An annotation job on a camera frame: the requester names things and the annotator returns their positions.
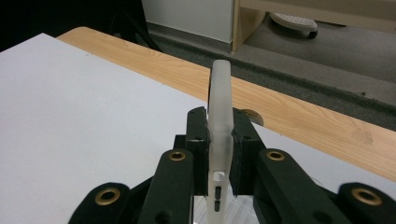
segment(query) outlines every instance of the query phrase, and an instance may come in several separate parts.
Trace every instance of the white plastic part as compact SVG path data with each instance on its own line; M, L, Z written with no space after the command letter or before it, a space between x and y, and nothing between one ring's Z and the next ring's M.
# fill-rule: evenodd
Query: white plastic part
M233 158L233 98L231 66L228 61L216 60L211 71L208 102L209 178L206 199L207 223L223 223L229 173ZM220 198L215 197L216 187L221 187Z
M315 32L318 29L318 25L315 21L306 18L283 15L274 12L270 13L270 17L276 23L293 30Z

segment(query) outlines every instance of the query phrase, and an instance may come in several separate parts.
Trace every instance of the table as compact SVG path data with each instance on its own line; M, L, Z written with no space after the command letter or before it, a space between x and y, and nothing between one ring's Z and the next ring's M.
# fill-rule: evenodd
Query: table
M198 99L209 69L87 27L58 39ZM264 127L396 181L396 132L233 77L233 106L252 109Z
M265 11L396 33L394 0L235 0L233 9L233 52L262 23Z

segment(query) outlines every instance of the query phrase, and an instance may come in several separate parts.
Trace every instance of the small hole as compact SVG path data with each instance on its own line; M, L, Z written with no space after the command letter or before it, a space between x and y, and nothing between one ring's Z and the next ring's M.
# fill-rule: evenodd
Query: small hole
M331 224L332 218L324 212L316 211L314 212L314 218L320 224Z
M215 188L215 199L220 200L221 198L221 187L216 187Z
M112 199L114 196L116 195L116 193L114 193L113 191L108 191L104 194L102 194L102 197L100 197L102 200L110 200Z
M219 212L220 211L220 201L216 200L215 201L215 212Z
M155 221L159 224L167 224L170 223L172 219L172 212L168 210L161 211L155 217Z
M180 158L182 158L183 156L180 154L180 153L174 153L174 154L172 154L172 158L173 159L180 159Z
M374 197L372 194L369 194L369 193L367 193L367 192L359 192L359 195L360 195L362 198L364 198L365 200L370 200L370 201L372 201L372 200L375 199L375 197Z
M275 159L280 159L280 158L282 158L282 155L280 155L279 153L273 152L273 153L271 153L271 157L273 157Z

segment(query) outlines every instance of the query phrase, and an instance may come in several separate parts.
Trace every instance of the wooden table edge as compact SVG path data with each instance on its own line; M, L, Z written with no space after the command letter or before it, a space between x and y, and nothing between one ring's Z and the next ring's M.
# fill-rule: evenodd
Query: wooden table edge
M208 68L87 27L73 29L58 39L196 98L207 99ZM235 77L233 106L258 112L270 130L396 181L394 131Z

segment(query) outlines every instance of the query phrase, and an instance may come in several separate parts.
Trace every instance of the white object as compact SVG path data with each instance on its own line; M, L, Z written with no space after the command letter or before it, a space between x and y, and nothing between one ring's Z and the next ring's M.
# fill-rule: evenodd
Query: white object
M147 22L230 43L233 32L231 0L143 0Z
M228 176L233 159L233 98L231 94L231 66L228 61L213 62L207 128L210 133L207 222L223 223ZM220 188L219 198L215 197Z
M283 15L274 12L270 13L270 17L276 23L279 23L280 25L293 30L308 31L308 32L315 32L318 30L318 25L313 20L309 20L301 17Z
M0 53L0 223L67 223L92 189L132 188L205 102L47 35Z

